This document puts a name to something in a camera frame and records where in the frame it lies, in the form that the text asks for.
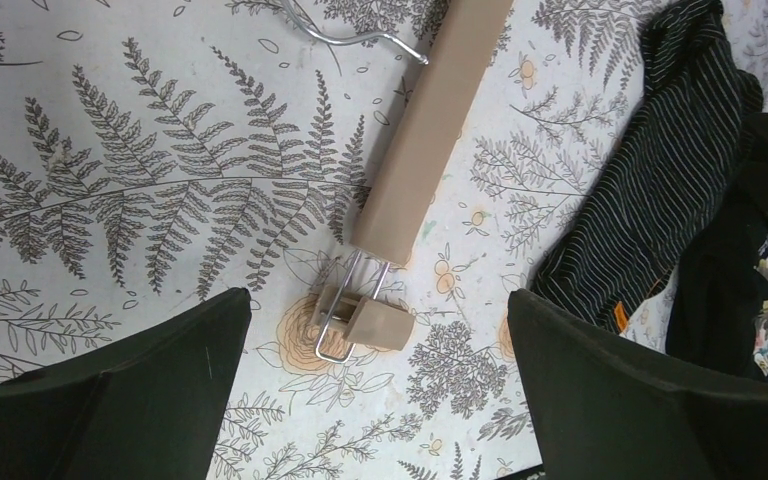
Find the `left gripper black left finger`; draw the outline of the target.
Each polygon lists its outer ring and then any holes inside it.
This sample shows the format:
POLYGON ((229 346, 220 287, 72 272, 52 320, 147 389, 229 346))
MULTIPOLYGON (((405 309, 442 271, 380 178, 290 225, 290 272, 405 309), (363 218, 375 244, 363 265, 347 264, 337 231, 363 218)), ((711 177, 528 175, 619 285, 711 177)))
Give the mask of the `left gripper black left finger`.
POLYGON ((232 288, 0 383, 0 479, 203 479, 252 319, 232 288))

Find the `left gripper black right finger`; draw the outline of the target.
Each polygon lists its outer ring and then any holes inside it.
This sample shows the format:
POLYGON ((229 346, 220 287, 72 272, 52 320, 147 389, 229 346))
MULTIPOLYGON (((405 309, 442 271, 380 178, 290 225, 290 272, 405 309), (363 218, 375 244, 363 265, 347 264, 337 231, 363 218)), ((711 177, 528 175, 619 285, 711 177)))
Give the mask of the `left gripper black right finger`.
POLYGON ((550 479, 768 479, 768 384, 661 354, 524 289, 507 325, 550 479))

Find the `black underwear orange trim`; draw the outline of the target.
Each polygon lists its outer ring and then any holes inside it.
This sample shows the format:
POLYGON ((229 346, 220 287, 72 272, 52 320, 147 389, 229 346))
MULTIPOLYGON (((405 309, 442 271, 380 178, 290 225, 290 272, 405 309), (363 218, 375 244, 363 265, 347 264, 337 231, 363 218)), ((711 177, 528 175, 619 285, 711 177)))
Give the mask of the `black underwear orange trim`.
POLYGON ((678 1, 641 35, 642 100, 572 225, 542 260, 530 290, 616 333, 666 286, 716 213, 764 104, 740 69, 719 1, 678 1))

